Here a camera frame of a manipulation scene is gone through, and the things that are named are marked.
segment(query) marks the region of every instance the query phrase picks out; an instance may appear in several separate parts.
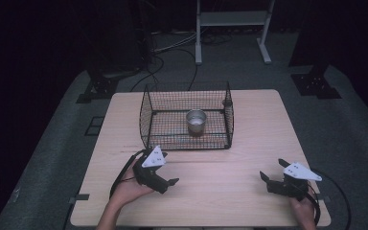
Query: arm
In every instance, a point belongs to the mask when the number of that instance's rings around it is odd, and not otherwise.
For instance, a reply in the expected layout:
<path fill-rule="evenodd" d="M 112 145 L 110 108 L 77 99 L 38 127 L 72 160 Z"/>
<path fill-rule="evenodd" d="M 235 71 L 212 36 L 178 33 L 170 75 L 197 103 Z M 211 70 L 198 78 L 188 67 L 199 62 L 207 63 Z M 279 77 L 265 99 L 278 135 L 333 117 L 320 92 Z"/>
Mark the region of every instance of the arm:
<path fill-rule="evenodd" d="M 311 196 L 313 195 L 311 188 L 309 190 L 309 194 Z M 300 227 L 303 230 L 315 230 L 314 207 L 312 203 L 307 198 L 304 198 L 301 201 L 298 201 L 296 198 L 289 198 L 288 200 L 291 210 Z"/>
<path fill-rule="evenodd" d="M 140 185 L 134 178 L 132 178 L 134 177 L 132 166 L 136 163 L 136 161 L 137 160 L 133 161 L 133 163 L 130 165 L 129 170 L 127 170 L 122 178 L 121 183 L 116 187 L 115 192 L 106 204 L 103 210 L 103 215 L 98 223 L 97 230 L 115 229 L 116 220 L 118 219 L 122 208 L 126 204 L 132 202 L 140 196 L 144 196 L 153 192 L 153 189 Z"/>

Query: wooden table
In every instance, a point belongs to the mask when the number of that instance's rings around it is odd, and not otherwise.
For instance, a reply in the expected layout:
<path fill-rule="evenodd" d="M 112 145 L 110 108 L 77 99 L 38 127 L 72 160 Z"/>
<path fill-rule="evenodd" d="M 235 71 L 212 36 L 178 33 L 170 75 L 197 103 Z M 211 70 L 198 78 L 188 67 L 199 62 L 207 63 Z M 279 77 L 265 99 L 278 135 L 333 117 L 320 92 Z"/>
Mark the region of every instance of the wooden table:
<path fill-rule="evenodd" d="M 280 95 L 275 90 L 233 90 L 235 131 L 231 149 L 168 151 L 157 171 L 180 178 L 163 195 L 145 195 L 122 210 L 117 225 L 149 227 L 295 226 L 288 199 L 269 194 L 259 171 L 283 178 L 278 159 L 307 166 Z M 71 222 L 97 225 L 109 190 L 128 158 L 141 150 L 139 111 L 143 93 L 117 93 L 83 180 Z M 331 218 L 320 202 L 320 226 Z"/>

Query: stainless steel cup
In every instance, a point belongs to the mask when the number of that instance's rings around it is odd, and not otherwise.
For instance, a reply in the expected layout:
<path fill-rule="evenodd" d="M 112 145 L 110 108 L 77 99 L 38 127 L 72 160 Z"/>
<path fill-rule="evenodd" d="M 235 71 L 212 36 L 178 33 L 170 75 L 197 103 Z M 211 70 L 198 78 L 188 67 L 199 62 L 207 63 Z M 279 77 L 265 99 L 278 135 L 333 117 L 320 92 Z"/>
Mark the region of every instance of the stainless steel cup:
<path fill-rule="evenodd" d="M 207 121 L 207 115 L 201 109 L 193 109 L 186 115 L 188 130 L 191 135 L 202 135 Z"/>

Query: wire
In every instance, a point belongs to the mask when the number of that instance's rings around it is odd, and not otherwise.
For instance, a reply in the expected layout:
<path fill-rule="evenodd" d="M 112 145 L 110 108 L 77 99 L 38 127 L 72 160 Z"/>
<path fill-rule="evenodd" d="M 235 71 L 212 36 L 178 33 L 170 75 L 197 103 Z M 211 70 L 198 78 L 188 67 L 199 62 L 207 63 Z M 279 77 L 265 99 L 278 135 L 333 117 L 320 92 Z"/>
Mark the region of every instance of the wire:
<path fill-rule="evenodd" d="M 138 151 L 138 152 L 136 152 L 136 153 L 134 153 L 133 155 L 130 156 L 130 158 L 127 160 L 126 164 L 122 168 L 121 172 L 119 172 L 118 177 L 116 177 L 115 181 L 113 182 L 112 187 L 110 188 L 109 198 L 112 197 L 113 192 L 115 192 L 116 187 L 118 187 L 119 183 L 121 183 L 122 177 L 125 175 L 125 173 L 129 169 L 129 166 L 136 159 L 136 156 L 143 153 L 143 152 L 145 152 L 145 151 L 146 151 L 145 149 L 142 149 L 142 150 L 140 150 L 140 151 Z"/>
<path fill-rule="evenodd" d="M 230 34 L 227 34 L 227 36 L 229 38 L 225 38 L 223 35 L 207 34 L 202 38 L 201 42 L 203 45 L 207 46 L 219 46 L 232 40 L 232 36 Z"/>
<path fill-rule="evenodd" d="M 181 52 L 185 52 L 185 53 L 189 54 L 193 58 L 194 63 L 196 63 L 196 57 L 193 55 L 193 53 L 191 53 L 188 50 L 184 50 L 184 49 L 170 49 L 170 50 L 167 50 L 167 51 L 160 52 L 160 54 L 161 53 L 166 53 L 166 52 L 169 52 L 169 51 L 181 51 Z M 187 91 L 190 91 L 191 90 L 191 87 L 193 86 L 194 81 L 196 80 L 196 74 L 197 73 L 198 73 L 198 66 L 195 64 L 195 72 L 194 72 L 193 78 L 190 81 L 190 86 L 188 87 Z"/>
<path fill-rule="evenodd" d="M 131 178 L 123 179 L 123 180 L 121 180 L 120 182 L 126 182 L 126 181 L 131 180 L 131 179 L 134 179 L 134 178 L 136 178 L 136 177 L 132 176 Z"/>
<path fill-rule="evenodd" d="M 163 68 L 163 66 L 164 66 L 164 60 L 161 58 L 161 57 L 158 57 L 158 56 L 154 56 L 154 58 L 158 58 L 160 61 L 161 61 L 161 65 L 160 65 L 160 67 L 156 70 L 156 71 L 154 71 L 154 72 L 150 72 L 148 75 L 146 75 L 146 76 L 144 76 L 144 77 L 142 77 L 140 80 L 138 80 L 131 88 L 130 88 L 130 91 L 129 92 L 133 92 L 133 89 L 141 82 L 141 81 L 143 81 L 143 80 L 145 80 L 146 78 L 148 78 L 148 77 L 150 77 L 150 76 L 153 76 L 154 77 L 154 79 L 155 79 L 155 76 L 154 76 L 154 74 L 155 73 L 157 73 L 158 71 L 160 71 L 162 68 Z"/>
<path fill-rule="evenodd" d="M 314 222 L 315 222 L 315 225 L 318 225 L 319 218 L 321 217 L 321 209 L 319 208 L 318 201 L 315 201 L 315 199 L 309 193 L 305 193 L 305 196 L 315 207 L 316 212 L 315 212 Z"/>
<path fill-rule="evenodd" d="M 310 184 L 310 183 L 309 183 L 308 185 L 309 185 L 309 187 L 312 189 L 313 194 L 315 195 L 316 202 L 317 202 L 317 203 L 319 203 L 319 200 L 318 200 L 318 193 L 313 189 L 313 187 L 311 186 L 311 184 Z"/>
<path fill-rule="evenodd" d="M 193 34 L 194 31 L 170 31 L 170 32 L 151 32 L 152 35 L 161 35 L 161 34 L 168 34 L 168 35 L 178 35 L 178 36 L 186 36 L 186 34 Z"/>
<path fill-rule="evenodd" d="M 346 204 L 346 210 L 348 212 L 348 220 L 346 222 L 346 226 L 345 226 L 345 230 L 348 230 L 351 227 L 351 220 L 352 220 L 352 212 L 351 212 L 351 205 L 349 204 L 349 200 L 346 197 L 345 193 L 343 192 L 342 188 L 336 183 L 336 181 L 334 181 L 330 176 L 326 175 L 325 173 L 317 170 L 317 169 L 313 169 L 311 168 L 311 170 L 315 173 L 319 173 L 322 174 L 323 176 L 327 177 L 337 188 L 337 190 L 339 190 L 339 192 L 342 194 L 343 199 L 345 200 L 345 204 Z"/>
<path fill-rule="evenodd" d="M 196 33 L 193 33 L 189 37 L 186 37 L 186 38 L 184 38 L 180 41 L 175 42 L 173 45 L 170 45 L 170 46 L 167 46 L 167 47 L 164 47 L 164 48 L 154 49 L 153 52 L 154 53 L 159 53 L 159 52 L 163 52 L 163 51 L 166 51 L 166 50 L 170 50 L 172 48 L 184 45 L 184 44 L 194 40 L 195 38 L 196 38 Z"/>
<path fill-rule="evenodd" d="M 70 206 L 68 207 L 68 210 L 67 210 L 67 215 L 65 216 L 65 220 L 64 222 L 62 223 L 62 230 L 65 230 L 65 228 L 67 227 L 67 223 L 68 223 L 68 219 L 70 219 L 70 216 L 71 216 L 71 212 L 73 211 L 73 207 L 74 207 L 74 204 L 70 204 Z"/>

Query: wire mesh basket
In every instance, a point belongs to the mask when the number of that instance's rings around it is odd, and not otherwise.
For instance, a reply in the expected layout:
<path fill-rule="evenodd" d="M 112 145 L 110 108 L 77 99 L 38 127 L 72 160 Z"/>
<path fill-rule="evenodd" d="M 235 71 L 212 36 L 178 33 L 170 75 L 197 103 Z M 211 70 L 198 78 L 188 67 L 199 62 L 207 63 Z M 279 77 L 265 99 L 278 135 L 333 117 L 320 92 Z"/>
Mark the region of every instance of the wire mesh basket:
<path fill-rule="evenodd" d="M 186 115 L 207 115 L 201 135 L 188 130 Z M 232 146 L 234 109 L 228 82 L 157 83 L 146 85 L 140 109 L 145 148 L 227 150 Z"/>

